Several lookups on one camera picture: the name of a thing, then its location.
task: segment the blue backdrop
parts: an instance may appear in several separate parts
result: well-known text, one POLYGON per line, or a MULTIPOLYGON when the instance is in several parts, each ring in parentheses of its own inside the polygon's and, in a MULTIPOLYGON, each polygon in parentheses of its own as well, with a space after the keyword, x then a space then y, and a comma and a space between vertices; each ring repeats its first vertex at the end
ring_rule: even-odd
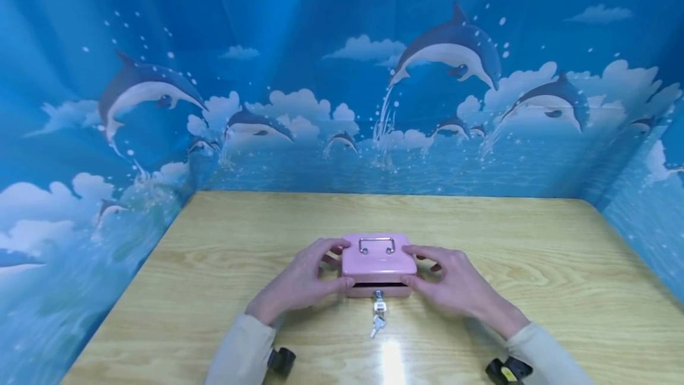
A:
POLYGON ((0 0, 0 382, 190 195, 578 197, 684 301, 684 0, 0 0))

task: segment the key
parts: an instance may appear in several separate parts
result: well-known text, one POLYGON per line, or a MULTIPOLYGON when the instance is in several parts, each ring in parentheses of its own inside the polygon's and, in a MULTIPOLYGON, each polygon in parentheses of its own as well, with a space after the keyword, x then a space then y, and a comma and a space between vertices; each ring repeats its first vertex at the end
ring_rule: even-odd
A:
POLYGON ((387 322, 384 318, 382 318, 379 315, 375 315, 373 318, 373 330, 370 332, 370 338, 375 338, 375 335, 377 335, 379 331, 384 329, 386 323, 387 322))

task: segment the yellow label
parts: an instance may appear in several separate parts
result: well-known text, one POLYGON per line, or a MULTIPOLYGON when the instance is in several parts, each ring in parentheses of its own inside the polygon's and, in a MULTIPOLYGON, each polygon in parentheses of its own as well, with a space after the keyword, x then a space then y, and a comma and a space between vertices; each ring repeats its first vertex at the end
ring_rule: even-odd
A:
POLYGON ((510 368, 504 366, 501 367, 501 374, 508 380, 509 382, 517 382, 518 378, 513 375, 513 372, 510 370, 510 368))

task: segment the dolphin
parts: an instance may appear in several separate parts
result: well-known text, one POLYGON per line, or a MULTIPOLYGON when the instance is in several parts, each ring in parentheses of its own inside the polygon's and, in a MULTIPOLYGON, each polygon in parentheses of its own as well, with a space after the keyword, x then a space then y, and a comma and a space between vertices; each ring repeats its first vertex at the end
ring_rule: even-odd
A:
POLYGON ((487 132, 485 131, 484 125, 477 125, 476 127, 471 128, 471 135, 485 138, 486 134, 487 132))
POLYGON ((641 118, 631 121, 629 126, 637 128, 639 132, 643 134, 648 134, 653 130, 653 128, 657 127, 658 125, 663 125, 666 123, 666 118, 656 118, 655 115, 651 115, 647 118, 641 118))
POLYGON ((441 121, 437 125, 437 127, 435 127, 435 129, 433 129, 431 133, 429 133, 428 137, 434 137, 440 131, 453 132, 454 134, 463 136, 468 140, 470 140, 471 138, 471 133, 470 129, 468 128, 468 125, 457 115, 454 115, 449 119, 441 121))
POLYGON ((672 167, 672 168, 666 168, 667 172, 676 174, 676 173, 684 173, 684 165, 679 165, 679 167, 672 167))
POLYGON ((472 75, 495 91, 499 90, 501 59, 489 35, 471 24, 458 1, 452 5, 451 19, 429 29, 406 47, 394 70, 388 88, 409 78, 408 67, 415 62, 442 62, 459 82, 472 75))
POLYGON ((188 154, 199 151, 217 152, 219 150, 221 150, 221 145, 217 141, 210 141, 200 136, 192 137, 188 145, 188 154))
POLYGON ((194 85, 177 71, 137 62, 121 51, 116 51, 116 55, 123 66, 104 88, 97 107, 102 133, 112 145, 118 128, 123 126, 115 116, 142 102, 157 101, 157 106, 174 109, 178 101, 184 100, 207 110, 194 85))
POLYGON ((579 132, 584 132, 589 120, 589 104, 584 93, 571 84, 564 71, 554 82, 546 83, 526 92, 501 117, 504 120, 517 114, 520 106, 537 106, 545 109, 549 118, 568 121, 579 132))
POLYGON ((93 219, 93 226, 98 227, 102 221, 105 219, 105 217, 109 215, 116 215, 118 213, 121 213, 122 211, 127 211, 128 209, 119 204, 116 201, 112 200, 102 200, 102 204, 100 205, 100 210, 98 211, 97 215, 95 215, 95 218, 93 219))
POLYGON ((294 143, 292 132, 281 124, 276 119, 266 118, 266 116, 257 115, 247 110, 245 105, 240 105, 240 111, 230 117, 224 138, 228 137, 230 131, 252 134, 255 136, 274 135, 276 137, 283 137, 294 143))
POLYGON ((343 146, 349 147, 351 150, 354 150, 356 154, 359 154, 359 149, 356 148, 354 139, 346 131, 332 136, 328 145, 325 146, 325 149, 330 149, 330 146, 332 146, 333 143, 342 143, 343 146))
POLYGON ((0 248, 0 276, 41 266, 45 266, 45 262, 32 255, 0 248))

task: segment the pink cash box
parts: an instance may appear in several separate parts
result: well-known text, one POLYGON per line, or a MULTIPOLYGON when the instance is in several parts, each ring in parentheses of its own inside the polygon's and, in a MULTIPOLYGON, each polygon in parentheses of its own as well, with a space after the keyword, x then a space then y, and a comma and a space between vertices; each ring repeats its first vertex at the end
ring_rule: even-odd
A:
POLYGON ((389 298, 405 298, 411 289, 401 282, 405 275, 418 272, 413 256, 401 247, 410 245, 401 233, 348 233, 351 246, 342 250, 341 276, 354 278, 348 298, 371 298, 382 290, 389 298))

